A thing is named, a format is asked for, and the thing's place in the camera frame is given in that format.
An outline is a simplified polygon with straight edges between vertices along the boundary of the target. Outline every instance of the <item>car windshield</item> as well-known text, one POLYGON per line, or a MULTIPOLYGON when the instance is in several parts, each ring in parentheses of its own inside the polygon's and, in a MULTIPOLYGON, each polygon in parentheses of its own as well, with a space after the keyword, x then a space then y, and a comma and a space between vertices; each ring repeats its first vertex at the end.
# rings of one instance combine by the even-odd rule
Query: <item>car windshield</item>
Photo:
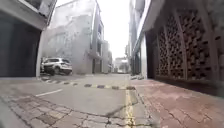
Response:
POLYGON ((49 62, 58 62, 59 60, 58 59, 49 59, 47 60, 45 63, 49 63, 49 62))
POLYGON ((65 59, 63 59, 62 60, 64 63, 69 63, 69 61, 68 60, 65 60, 65 59))

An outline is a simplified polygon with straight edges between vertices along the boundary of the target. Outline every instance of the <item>parked car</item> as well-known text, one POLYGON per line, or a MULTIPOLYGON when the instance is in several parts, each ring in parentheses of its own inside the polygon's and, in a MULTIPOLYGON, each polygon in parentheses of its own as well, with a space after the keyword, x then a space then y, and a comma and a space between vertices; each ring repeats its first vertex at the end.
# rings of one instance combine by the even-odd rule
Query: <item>parked car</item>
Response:
POLYGON ((42 67, 44 72, 50 75, 66 74, 72 73, 72 66, 67 59, 63 58, 47 58, 43 63, 42 67))

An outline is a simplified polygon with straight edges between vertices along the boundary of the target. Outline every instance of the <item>building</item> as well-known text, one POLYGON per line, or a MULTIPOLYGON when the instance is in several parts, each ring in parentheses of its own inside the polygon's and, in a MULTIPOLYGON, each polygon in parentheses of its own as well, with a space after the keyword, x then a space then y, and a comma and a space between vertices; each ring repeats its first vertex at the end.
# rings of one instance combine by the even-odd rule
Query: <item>building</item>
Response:
POLYGON ((114 60, 114 72, 115 73, 128 73, 128 59, 126 57, 118 57, 114 60))
POLYGON ((113 57, 111 51, 108 52, 108 66, 109 66, 109 73, 113 71, 113 57))
POLYGON ((102 73, 109 73, 110 66, 109 66, 109 44, 108 42, 102 43, 102 73))
POLYGON ((35 77, 41 32, 56 0, 0 1, 0 77, 35 77))
POLYGON ((132 73, 223 84, 224 1, 131 0, 132 73))
POLYGON ((73 0, 56 7, 42 42, 43 57, 70 60, 74 73, 105 70, 103 46, 108 43, 104 41, 104 26, 96 0, 73 0))
POLYGON ((131 50, 130 50, 130 47, 131 47, 131 43, 128 43, 125 47, 125 55, 128 60, 128 72, 129 73, 131 72, 131 50))

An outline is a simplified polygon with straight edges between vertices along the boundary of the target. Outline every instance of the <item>yellow painted line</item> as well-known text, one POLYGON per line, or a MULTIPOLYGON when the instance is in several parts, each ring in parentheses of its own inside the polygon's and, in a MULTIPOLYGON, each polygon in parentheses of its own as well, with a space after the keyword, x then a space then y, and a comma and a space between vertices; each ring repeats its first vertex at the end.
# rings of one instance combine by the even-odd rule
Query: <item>yellow painted line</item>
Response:
POLYGON ((91 87, 92 87, 92 88, 97 88, 97 86, 98 86, 98 85, 92 85, 91 87))
POLYGON ((112 86, 108 86, 108 85, 105 85, 105 87, 104 87, 105 89, 111 89, 112 88, 112 86))
POLYGON ((134 116, 133 116, 133 107, 132 107, 132 101, 131 101, 131 96, 130 96, 130 90, 126 90, 126 103, 125 105, 126 107, 126 120, 125 120, 125 124, 133 124, 135 125, 135 121, 134 121, 134 116))
POLYGON ((126 90, 126 86, 119 87, 120 90, 126 90))

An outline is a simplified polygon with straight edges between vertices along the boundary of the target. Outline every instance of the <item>narrow street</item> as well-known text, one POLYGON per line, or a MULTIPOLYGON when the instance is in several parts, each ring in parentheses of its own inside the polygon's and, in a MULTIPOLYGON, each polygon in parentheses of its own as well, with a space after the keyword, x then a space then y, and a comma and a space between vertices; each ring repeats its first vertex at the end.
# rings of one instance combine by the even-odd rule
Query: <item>narrow street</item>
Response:
POLYGON ((2 80, 0 90, 3 101, 30 127, 155 125, 125 74, 55 76, 50 80, 18 79, 11 83, 2 80))

